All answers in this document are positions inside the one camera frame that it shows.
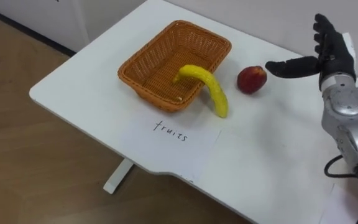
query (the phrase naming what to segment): apple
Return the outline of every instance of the apple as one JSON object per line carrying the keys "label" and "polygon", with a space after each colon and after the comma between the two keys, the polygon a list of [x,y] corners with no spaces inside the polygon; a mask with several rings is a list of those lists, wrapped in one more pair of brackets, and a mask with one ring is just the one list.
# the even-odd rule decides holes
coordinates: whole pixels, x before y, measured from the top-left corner
{"label": "apple", "polygon": [[260,90],[266,81],[267,74],[261,66],[247,67],[237,76],[237,86],[248,95]]}

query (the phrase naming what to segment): banana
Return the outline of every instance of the banana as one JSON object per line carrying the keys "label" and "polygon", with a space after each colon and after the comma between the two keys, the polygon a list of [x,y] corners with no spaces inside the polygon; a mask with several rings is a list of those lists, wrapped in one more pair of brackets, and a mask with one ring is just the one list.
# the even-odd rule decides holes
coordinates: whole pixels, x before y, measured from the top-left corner
{"label": "banana", "polygon": [[197,78],[205,83],[214,101],[215,113],[221,118],[227,117],[229,107],[227,105],[226,95],[211,72],[196,65],[185,65],[179,69],[179,72],[175,78],[173,78],[173,82],[176,83],[183,77]]}

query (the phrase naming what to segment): wicker basket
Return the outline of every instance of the wicker basket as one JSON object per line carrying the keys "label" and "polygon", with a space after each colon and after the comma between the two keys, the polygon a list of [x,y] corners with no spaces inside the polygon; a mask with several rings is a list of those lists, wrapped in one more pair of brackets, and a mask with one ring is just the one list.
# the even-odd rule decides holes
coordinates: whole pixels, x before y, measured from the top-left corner
{"label": "wicker basket", "polygon": [[172,83],[184,65],[215,71],[231,50],[227,39],[187,21],[174,21],[118,70],[118,77],[154,106],[168,112],[186,108],[204,83],[186,78]]}

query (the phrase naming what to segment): white wall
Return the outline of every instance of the white wall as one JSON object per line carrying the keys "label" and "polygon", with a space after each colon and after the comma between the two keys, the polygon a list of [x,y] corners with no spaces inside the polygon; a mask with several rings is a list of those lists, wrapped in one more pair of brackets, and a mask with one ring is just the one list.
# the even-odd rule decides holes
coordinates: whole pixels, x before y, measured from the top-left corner
{"label": "white wall", "polygon": [[0,0],[0,13],[74,51],[90,42],[77,0]]}
{"label": "white wall", "polygon": [[355,0],[166,0],[215,21],[290,49],[312,55],[313,22],[325,14],[339,32],[350,32],[357,53],[358,1]]}
{"label": "white wall", "polygon": [[145,0],[79,0],[90,40],[96,39]]}

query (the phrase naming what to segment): white paper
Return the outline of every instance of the white paper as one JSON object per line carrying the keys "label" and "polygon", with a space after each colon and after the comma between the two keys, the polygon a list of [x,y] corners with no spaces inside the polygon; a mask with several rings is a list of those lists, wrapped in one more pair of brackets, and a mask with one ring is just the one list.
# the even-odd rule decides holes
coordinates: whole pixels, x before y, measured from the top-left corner
{"label": "white paper", "polygon": [[186,128],[162,113],[143,111],[124,129],[123,140],[133,154],[149,161],[149,167],[157,167],[157,172],[173,172],[195,182],[219,133],[218,128]]}
{"label": "white paper", "polygon": [[358,198],[334,184],[320,224],[355,224],[358,221]]}

